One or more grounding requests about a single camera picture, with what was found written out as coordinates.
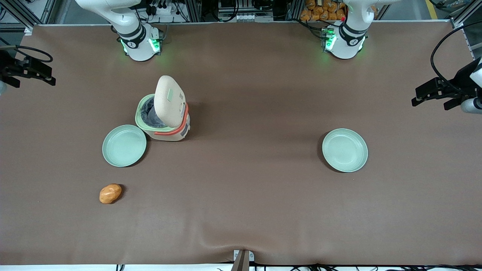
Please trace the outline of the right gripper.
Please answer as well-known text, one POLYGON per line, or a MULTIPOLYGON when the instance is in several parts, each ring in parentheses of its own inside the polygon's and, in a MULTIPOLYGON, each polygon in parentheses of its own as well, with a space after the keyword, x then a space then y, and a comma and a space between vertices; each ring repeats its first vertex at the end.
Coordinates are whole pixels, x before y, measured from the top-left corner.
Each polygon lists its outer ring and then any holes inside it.
POLYGON ((12 57, 7 51, 0 51, 0 77, 4 85, 20 87, 20 81, 13 76, 39 79, 51 86, 56 85, 53 69, 39 60, 25 60, 12 57))

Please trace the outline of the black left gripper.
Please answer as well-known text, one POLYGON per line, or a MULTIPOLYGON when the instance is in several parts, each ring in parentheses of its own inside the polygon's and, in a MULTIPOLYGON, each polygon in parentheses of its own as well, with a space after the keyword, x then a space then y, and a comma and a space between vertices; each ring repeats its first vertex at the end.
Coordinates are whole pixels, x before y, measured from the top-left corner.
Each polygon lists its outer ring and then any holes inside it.
MULTIPOLYGON (((461 92, 469 97, 481 98, 482 91, 482 60, 481 57, 462 67, 456 72, 453 82, 461 92)), ((463 103, 462 98, 456 98, 456 91, 439 77, 435 77, 415 88, 412 107, 433 100, 451 98, 444 103, 444 110, 451 110, 463 103)))

